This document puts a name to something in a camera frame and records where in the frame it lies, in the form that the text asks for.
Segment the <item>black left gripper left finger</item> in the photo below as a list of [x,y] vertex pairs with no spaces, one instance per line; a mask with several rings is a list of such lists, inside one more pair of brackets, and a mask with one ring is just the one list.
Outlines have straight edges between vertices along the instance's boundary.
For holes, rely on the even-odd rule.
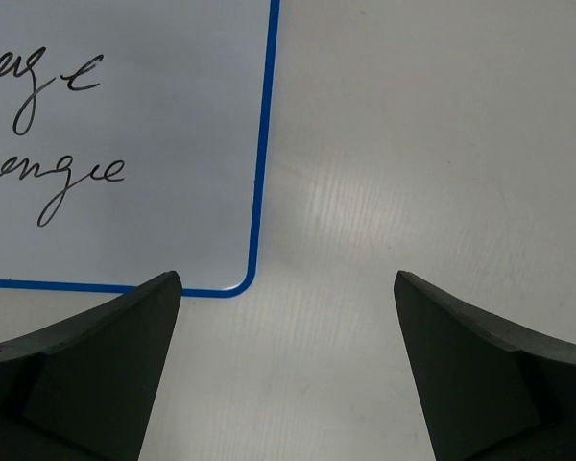
[[0,460],[138,459],[180,298],[166,272],[0,343]]

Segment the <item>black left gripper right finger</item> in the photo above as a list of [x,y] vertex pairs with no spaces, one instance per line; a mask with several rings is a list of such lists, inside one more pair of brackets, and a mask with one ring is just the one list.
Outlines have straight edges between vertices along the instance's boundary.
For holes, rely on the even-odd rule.
[[576,344],[409,272],[396,311],[438,460],[576,460]]

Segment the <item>blue-framed whiteboard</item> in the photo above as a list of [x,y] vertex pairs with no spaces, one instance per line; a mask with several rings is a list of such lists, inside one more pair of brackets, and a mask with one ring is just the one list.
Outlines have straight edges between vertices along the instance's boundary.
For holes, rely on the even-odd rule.
[[255,276],[277,1],[0,1],[0,288]]

